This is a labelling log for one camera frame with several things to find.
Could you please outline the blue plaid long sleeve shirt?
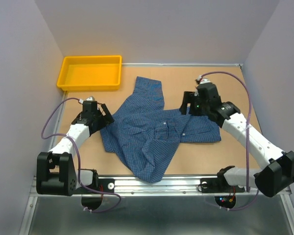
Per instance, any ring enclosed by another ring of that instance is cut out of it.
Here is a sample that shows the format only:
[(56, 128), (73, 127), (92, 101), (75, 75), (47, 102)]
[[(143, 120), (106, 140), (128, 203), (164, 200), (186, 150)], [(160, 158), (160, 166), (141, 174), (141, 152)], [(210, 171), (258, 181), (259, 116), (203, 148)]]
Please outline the blue plaid long sleeve shirt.
[(164, 104), (161, 81), (137, 77), (114, 122), (100, 131), (105, 151), (148, 183), (161, 181), (180, 143), (221, 141), (220, 128), (208, 117), (164, 110)]

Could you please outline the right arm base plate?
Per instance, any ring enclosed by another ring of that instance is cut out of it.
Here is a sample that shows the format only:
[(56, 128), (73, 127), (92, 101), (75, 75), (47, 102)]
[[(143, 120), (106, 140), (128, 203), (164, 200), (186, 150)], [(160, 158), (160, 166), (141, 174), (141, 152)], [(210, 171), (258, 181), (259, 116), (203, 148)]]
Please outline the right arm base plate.
[(245, 192), (245, 188), (230, 186), (226, 181), (219, 178), (201, 178), (197, 189), (202, 193)]

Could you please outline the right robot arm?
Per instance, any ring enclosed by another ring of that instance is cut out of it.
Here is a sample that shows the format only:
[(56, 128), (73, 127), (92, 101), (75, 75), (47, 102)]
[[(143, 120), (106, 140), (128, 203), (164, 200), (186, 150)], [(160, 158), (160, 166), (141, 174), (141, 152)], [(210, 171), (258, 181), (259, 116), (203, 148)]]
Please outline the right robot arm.
[(227, 191), (232, 186), (258, 189), (273, 197), (294, 183), (294, 152), (285, 152), (272, 144), (247, 123), (232, 102), (222, 102), (217, 87), (211, 82), (199, 84), (195, 92), (185, 91), (180, 112), (183, 115), (207, 116), (231, 134), (256, 160), (259, 169), (228, 166), (217, 173), (213, 186)]

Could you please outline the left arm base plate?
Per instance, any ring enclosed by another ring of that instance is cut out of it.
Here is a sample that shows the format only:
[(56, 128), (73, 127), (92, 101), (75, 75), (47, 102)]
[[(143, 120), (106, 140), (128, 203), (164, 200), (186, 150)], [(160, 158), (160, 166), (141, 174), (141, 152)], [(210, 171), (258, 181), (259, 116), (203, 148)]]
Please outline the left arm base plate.
[[(113, 178), (99, 178), (98, 183), (92, 183), (87, 186), (93, 190), (101, 191), (101, 192), (109, 192), (114, 193), (115, 188), (115, 179)], [(79, 187), (73, 191), (73, 195), (75, 194), (91, 194), (91, 192), (84, 187)]]

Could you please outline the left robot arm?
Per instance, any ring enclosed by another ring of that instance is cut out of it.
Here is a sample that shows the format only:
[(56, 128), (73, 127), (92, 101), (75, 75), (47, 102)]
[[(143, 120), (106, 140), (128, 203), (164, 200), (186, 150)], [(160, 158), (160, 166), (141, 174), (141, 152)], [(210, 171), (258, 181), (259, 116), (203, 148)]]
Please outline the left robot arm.
[(107, 106), (95, 100), (79, 100), (81, 112), (71, 122), (61, 141), (48, 152), (41, 152), (36, 164), (36, 191), (38, 194), (71, 196), (79, 189), (96, 192), (98, 173), (91, 169), (74, 167), (74, 157), (80, 157), (79, 148), (95, 132), (114, 122)]

